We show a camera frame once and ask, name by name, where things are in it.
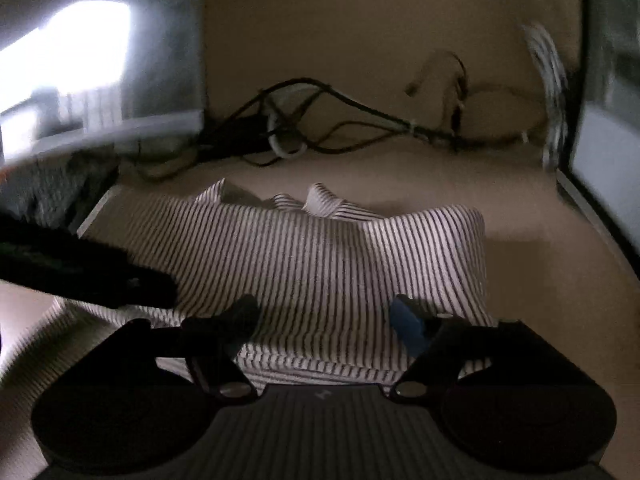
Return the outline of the beige striped long-sleeve shirt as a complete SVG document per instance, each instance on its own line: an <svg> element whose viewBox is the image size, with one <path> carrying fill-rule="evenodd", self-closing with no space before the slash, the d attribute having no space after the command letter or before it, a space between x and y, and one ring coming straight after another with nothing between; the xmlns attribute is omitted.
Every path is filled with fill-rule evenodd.
<svg viewBox="0 0 640 480"><path fill-rule="evenodd" d="M239 363L258 384L391 384L410 364L390 327L398 295L429 314L492 324L478 211L447 206L371 218L331 209L328 198L314 186L304 206L277 209L227 203L219 188L198 197L111 188L81 236L171 275L177 301L167 310L111 310L57 299L2 365L2 386L44 388L135 318L174 327L219 314L247 294L262 318Z"/></svg>

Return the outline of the black mechanical keyboard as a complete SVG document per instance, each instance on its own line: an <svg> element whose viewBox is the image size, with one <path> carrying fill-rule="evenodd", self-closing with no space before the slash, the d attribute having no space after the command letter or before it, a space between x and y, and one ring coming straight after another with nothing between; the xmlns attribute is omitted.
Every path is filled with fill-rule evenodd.
<svg viewBox="0 0 640 480"><path fill-rule="evenodd" d="M76 232L119 177L119 161L88 152L26 162L1 173L1 211Z"/></svg>

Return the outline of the curved computer monitor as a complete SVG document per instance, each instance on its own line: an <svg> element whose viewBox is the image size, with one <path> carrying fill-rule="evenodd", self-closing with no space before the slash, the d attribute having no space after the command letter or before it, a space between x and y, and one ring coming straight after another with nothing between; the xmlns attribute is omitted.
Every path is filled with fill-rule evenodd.
<svg viewBox="0 0 640 480"><path fill-rule="evenodd" d="M199 133L203 0L1 0L1 161Z"/></svg>

